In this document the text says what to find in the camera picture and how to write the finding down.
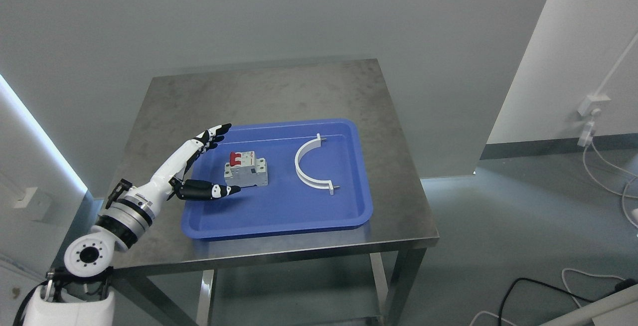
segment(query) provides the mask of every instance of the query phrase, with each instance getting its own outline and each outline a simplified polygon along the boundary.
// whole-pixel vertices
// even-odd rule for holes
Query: gray circuit breaker housing
[[[224,165],[226,185],[268,185],[268,164],[264,158],[256,158],[255,152],[232,152],[230,161]]]

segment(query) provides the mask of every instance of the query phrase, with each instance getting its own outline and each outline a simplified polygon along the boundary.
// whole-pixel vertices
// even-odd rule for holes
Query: white semicircular bracket
[[[301,148],[299,148],[295,155],[295,170],[297,171],[297,176],[301,179],[301,181],[305,183],[305,185],[312,186],[315,189],[328,189],[330,190],[330,195],[334,195],[334,190],[337,189],[339,185],[333,186],[332,180],[319,180],[311,178],[301,170],[301,167],[299,167],[299,161],[301,161],[301,158],[303,158],[309,151],[312,151],[312,149],[321,147],[322,140],[325,139],[321,139],[321,135],[317,133],[317,137],[315,139],[306,142],[301,146]]]

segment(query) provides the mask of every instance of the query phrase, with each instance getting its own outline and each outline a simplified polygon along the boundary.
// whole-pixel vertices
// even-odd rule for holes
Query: black cable on floor
[[[529,281],[529,282],[531,282],[531,283],[535,283],[535,284],[543,285],[544,287],[549,287],[549,288],[551,288],[551,289],[553,289],[553,290],[556,290],[556,291],[562,292],[563,294],[567,294],[567,295],[569,295],[569,296],[576,297],[576,298],[577,298],[577,299],[579,299],[579,300],[587,301],[588,303],[593,303],[593,302],[594,302],[594,300],[585,299],[584,297],[581,297],[581,296],[578,296],[578,295],[572,294],[571,292],[568,292],[568,291],[565,291],[565,290],[563,290],[563,289],[561,289],[561,288],[557,288],[557,287],[555,287],[555,286],[552,286],[552,285],[546,284],[546,283],[544,283],[544,282],[542,282],[542,281],[538,281],[538,280],[534,280],[534,279],[529,279],[529,278],[518,278],[518,279],[515,279],[515,280],[514,280],[514,282],[512,283],[512,285],[510,285],[509,290],[507,290],[507,292],[506,292],[505,296],[503,297],[503,301],[501,301],[501,307],[500,307],[500,308],[498,308],[498,326],[501,326],[501,325],[502,325],[502,322],[501,322],[501,321],[502,321],[502,319],[503,319],[503,308],[504,308],[504,306],[505,306],[505,301],[507,300],[507,297],[508,297],[508,296],[510,296],[510,292],[512,292],[512,289],[514,288],[514,286],[516,285],[516,283],[518,283],[519,281]]]

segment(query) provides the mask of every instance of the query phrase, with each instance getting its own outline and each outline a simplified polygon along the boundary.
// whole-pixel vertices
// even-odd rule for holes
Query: black fingertip
[[[233,125],[228,123],[228,124],[223,124],[219,129],[217,129],[217,132],[215,133],[216,135],[222,135],[228,132],[228,129],[230,129],[230,127],[232,127]]]

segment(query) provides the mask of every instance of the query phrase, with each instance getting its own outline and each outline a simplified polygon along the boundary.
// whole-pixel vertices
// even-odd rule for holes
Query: gray wall
[[[2,78],[0,127],[0,173],[9,180],[3,183],[38,187],[52,201],[43,220],[34,221],[13,207],[18,197],[0,184],[0,254],[43,276],[73,215],[91,195]]]
[[[576,112],[638,33],[638,0],[547,0],[488,143],[579,137]],[[638,133],[638,44],[602,92],[597,135]]]
[[[281,60],[378,58],[421,176],[471,173],[545,3],[1,1],[0,73],[97,197],[153,76]]]

